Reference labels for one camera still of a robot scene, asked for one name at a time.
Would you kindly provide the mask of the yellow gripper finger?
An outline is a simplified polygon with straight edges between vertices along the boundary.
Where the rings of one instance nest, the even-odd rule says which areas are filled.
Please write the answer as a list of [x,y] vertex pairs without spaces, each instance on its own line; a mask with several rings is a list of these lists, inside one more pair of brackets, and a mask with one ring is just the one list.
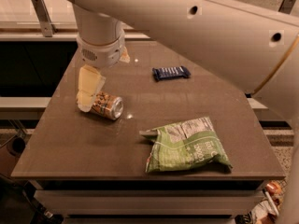
[[129,56],[127,48],[123,48],[122,54],[120,56],[120,61],[124,62],[124,63],[130,62],[130,56]]
[[96,67],[85,64],[79,69],[77,104],[81,111],[89,112],[92,109],[96,95],[105,82],[106,78]]

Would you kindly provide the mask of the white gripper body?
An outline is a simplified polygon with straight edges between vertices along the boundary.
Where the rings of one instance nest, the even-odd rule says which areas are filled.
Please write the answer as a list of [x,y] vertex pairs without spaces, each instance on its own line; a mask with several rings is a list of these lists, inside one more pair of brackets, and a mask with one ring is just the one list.
[[124,31],[107,45],[92,45],[77,37],[78,52],[83,62],[88,65],[103,68],[117,63],[124,52]]

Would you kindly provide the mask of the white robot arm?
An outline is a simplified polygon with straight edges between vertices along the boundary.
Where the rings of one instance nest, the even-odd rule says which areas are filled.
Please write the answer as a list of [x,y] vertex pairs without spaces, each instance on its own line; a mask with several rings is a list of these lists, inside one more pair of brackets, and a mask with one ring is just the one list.
[[277,224],[298,224],[299,20],[234,0],[67,0],[81,56],[115,63],[127,24],[221,77],[294,131],[292,168]]

